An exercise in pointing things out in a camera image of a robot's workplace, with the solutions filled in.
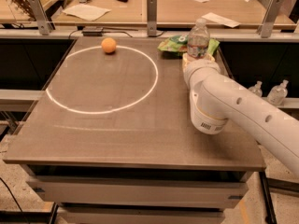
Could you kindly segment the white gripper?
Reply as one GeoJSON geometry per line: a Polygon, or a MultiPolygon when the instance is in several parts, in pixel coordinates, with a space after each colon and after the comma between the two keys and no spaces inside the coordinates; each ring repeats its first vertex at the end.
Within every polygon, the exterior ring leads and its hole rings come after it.
{"type": "Polygon", "coordinates": [[[207,53],[204,59],[195,60],[189,63],[188,53],[182,55],[182,70],[187,87],[193,87],[192,79],[201,82],[210,74],[219,74],[221,69],[213,55],[207,53]]]}

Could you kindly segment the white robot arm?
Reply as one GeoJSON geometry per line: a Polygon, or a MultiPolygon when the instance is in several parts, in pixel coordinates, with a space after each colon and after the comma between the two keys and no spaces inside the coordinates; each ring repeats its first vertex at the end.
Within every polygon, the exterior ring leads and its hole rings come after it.
{"type": "Polygon", "coordinates": [[[213,60],[184,54],[182,70],[197,130],[217,134],[231,120],[299,175],[299,120],[223,75],[213,60]]]}

